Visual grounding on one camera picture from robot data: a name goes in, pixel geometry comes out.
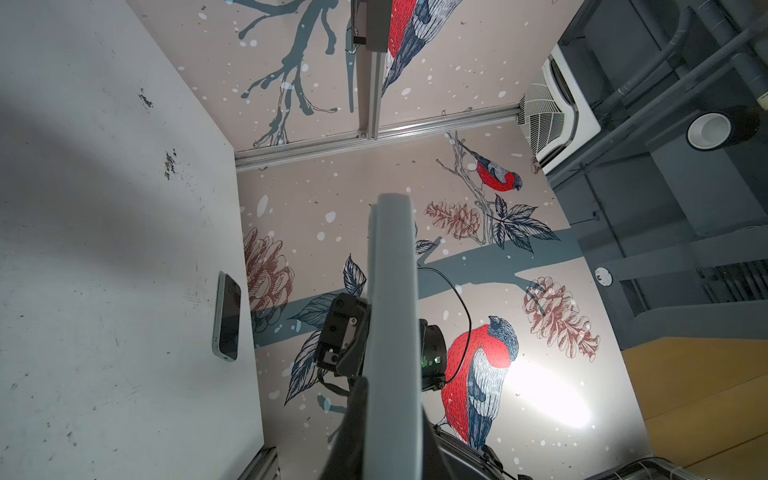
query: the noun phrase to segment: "smartphone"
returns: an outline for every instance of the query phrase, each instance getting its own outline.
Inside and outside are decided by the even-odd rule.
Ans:
[[[214,321],[214,355],[228,362],[237,360],[239,337],[240,287],[231,276],[220,272]]]

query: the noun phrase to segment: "air conditioner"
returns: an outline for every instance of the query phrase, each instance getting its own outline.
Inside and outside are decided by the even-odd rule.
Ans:
[[[545,174],[601,130],[557,45],[519,106],[518,125]]]

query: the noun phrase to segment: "round light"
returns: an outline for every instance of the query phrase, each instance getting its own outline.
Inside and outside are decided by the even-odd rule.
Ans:
[[[725,143],[733,132],[728,117],[717,112],[701,115],[688,127],[688,143],[697,150],[713,150]]]

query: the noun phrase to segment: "phone screen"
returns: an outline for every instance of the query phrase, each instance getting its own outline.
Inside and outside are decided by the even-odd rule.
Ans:
[[[240,335],[240,287],[229,275],[224,277],[224,295],[221,307],[219,351],[237,359],[237,340]]]

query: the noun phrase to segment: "bird illustration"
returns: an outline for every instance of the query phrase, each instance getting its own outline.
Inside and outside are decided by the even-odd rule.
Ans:
[[[424,45],[438,34],[462,0],[394,0],[382,95]]]
[[[520,175],[517,175],[515,172],[511,172],[496,162],[490,161],[479,153],[470,150],[458,138],[456,138],[455,141],[478,161],[478,175],[480,175],[482,183],[488,185],[497,192],[508,192],[513,188],[515,190],[523,188],[523,181],[520,178]]]
[[[490,325],[472,330],[467,356],[456,378],[442,390],[445,418],[474,449],[485,445],[491,424],[502,402],[507,369],[518,356],[518,337],[512,325],[500,316],[490,316]],[[446,375],[458,368],[467,344],[467,333],[453,341],[448,351]]]

